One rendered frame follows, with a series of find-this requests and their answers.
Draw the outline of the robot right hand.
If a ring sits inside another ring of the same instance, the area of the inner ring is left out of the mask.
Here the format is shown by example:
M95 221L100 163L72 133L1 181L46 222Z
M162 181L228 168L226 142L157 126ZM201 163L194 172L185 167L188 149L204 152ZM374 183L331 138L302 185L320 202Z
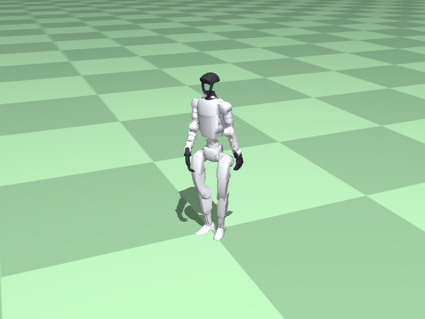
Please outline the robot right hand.
M189 148L185 148L184 156L185 156L185 162L187 164L188 170L191 171L191 172L195 172L193 169L191 169L191 166L190 166L191 164L190 164L189 157L191 156L191 153L190 153L190 149Z

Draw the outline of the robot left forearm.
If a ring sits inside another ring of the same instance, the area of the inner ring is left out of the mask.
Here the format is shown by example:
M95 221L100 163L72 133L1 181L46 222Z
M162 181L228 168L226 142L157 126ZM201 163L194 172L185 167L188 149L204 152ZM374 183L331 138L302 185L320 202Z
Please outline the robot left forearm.
M237 135L236 132L234 130L234 128L231 129L231 136L232 137L228 137L228 141L230 142L230 146L231 146L231 150L234 152L236 152L238 154L238 156L242 153L239 145L238 145L238 141L237 141Z

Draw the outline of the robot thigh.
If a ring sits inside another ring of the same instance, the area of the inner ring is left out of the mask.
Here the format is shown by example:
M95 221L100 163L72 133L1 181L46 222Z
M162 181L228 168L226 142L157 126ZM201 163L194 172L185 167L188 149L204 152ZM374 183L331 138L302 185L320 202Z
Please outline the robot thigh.
M201 194L201 197L209 198L213 191L209 186L205 185L205 161L206 159L204 158L203 150L196 151L192 156L191 164L191 169L193 169L195 172L191 173L197 192Z
M224 152L219 153L217 165L217 195L216 199L226 199L228 182L230 178L230 167L234 164L234 158Z

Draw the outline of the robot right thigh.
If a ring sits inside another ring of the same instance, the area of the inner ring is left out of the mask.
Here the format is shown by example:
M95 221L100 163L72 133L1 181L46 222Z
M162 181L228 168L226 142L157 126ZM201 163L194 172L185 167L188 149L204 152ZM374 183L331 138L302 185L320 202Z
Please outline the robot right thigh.
M191 164L191 169L193 169L195 172L191 173L197 192L201 194L201 197L209 198L213 191L209 186L205 185L205 161L206 159L204 158L203 150L196 151L192 156Z

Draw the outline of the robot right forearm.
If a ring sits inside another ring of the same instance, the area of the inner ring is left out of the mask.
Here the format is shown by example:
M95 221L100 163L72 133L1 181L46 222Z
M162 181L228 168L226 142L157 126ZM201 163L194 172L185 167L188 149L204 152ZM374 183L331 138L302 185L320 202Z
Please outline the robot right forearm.
M192 147L193 147L193 145L195 143L195 138L196 137L197 137L196 133L190 131L190 129L189 129L188 138L187 138L187 141L186 141L186 144L185 144L186 145L185 148L189 148L190 149L190 153L192 152ZM185 148L184 148L184 152L185 152Z

